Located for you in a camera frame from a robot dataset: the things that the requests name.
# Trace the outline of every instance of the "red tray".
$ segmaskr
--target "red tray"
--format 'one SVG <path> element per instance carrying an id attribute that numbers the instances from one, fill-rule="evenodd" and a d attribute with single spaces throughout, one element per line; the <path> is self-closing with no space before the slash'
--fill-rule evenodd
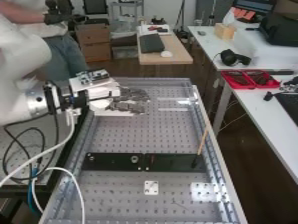
<path id="1" fill-rule="evenodd" d="M 255 89 L 255 83 L 242 71 L 223 71 L 222 77 L 232 89 Z"/>
<path id="2" fill-rule="evenodd" d="M 244 72 L 244 75 L 248 77 L 248 79 L 254 82 L 255 87 L 258 89 L 279 88 L 280 83 L 271 77 L 271 75 L 267 72 L 260 70 L 250 70 L 243 72 Z"/>

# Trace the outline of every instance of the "wooden stick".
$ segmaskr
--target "wooden stick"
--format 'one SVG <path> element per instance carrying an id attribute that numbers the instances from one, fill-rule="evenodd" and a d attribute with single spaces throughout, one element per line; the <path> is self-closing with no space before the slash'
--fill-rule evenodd
<path id="1" fill-rule="evenodd" d="M 202 139 L 200 139 L 200 144 L 199 144 L 199 147 L 198 147 L 198 153 L 196 153 L 198 156 L 202 153 L 202 147 L 204 145 L 204 140 L 206 140 L 206 137 L 207 137 L 207 127 L 208 127 L 208 125 L 206 126 L 204 131 L 203 131 L 203 135 L 202 135 Z"/>

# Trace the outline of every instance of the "human hand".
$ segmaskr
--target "human hand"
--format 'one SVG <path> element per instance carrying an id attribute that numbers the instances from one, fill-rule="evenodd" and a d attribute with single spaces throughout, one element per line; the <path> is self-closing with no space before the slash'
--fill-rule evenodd
<path id="1" fill-rule="evenodd" d="M 63 21 L 67 22 L 71 19 L 73 19 L 71 15 L 62 15 L 62 14 L 58 14 L 58 15 L 45 14 L 43 15 L 43 23 L 46 25 L 53 25 L 53 24 L 61 23 Z"/>

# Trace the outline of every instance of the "monitor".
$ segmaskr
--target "monitor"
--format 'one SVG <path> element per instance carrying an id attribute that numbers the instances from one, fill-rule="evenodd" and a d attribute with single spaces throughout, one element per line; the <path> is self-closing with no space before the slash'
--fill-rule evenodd
<path id="1" fill-rule="evenodd" d="M 107 14 L 106 0 L 83 0 L 85 14 Z"/>
<path id="2" fill-rule="evenodd" d="M 232 6 L 251 10 L 256 14 L 267 14 L 273 10 L 275 4 L 275 0 L 234 0 Z"/>

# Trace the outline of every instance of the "person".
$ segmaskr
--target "person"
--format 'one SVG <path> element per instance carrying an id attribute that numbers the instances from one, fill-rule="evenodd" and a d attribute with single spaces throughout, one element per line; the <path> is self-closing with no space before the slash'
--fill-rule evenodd
<path id="1" fill-rule="evenodd" d="M 67 33 L 66 22 L 71 19 L 69 9 L 57 1 L 65 0 L 0 0 L 0 14 L 17 24 L 22 32 L 35 34 L 45 40 L 51 59 L 41 72 L 46 79 L 63 81 L 87 70 L 87 65 L 77 42 Z"/>

